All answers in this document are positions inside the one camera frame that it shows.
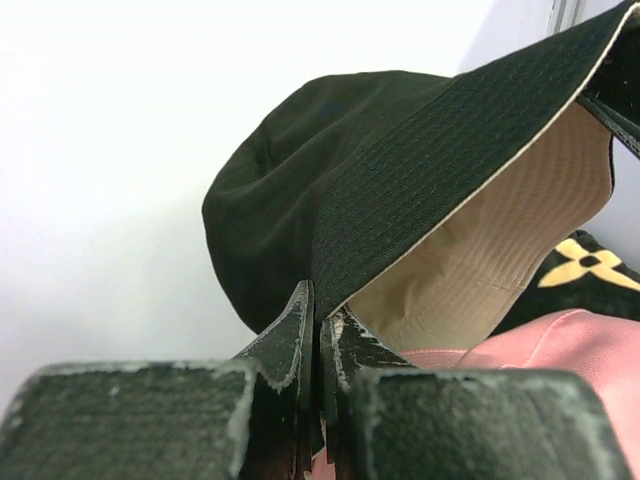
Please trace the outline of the black beige bucket hat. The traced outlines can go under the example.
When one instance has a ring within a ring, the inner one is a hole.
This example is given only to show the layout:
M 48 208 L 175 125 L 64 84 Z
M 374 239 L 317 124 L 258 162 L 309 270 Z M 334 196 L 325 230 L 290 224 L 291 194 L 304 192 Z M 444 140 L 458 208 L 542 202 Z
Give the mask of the black beige bucket hat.
M 325 76 L 237 148 L 202 212 L 217 278 L 254 332 L 295 286 L 389 346 L 468 349 L 614 189 L 617 140 L 579 102 L 624 1 L 453 78 Z

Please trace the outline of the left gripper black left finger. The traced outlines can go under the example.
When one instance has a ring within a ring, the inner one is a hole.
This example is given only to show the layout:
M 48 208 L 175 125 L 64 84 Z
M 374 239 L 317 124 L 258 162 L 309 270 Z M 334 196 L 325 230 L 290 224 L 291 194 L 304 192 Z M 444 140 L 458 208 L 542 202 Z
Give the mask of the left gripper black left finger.
M 55 364 L 1 423 L 5 479 L 302 479 L 313 455 L 313 288 L 233 358 Z

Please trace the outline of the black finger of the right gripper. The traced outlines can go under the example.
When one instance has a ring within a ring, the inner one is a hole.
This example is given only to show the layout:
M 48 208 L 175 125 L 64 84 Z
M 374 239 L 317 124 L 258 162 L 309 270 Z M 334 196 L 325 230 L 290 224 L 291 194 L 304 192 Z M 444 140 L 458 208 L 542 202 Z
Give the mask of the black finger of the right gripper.
M 632 14 L 578 102 L 639 158 L 639 15 Z

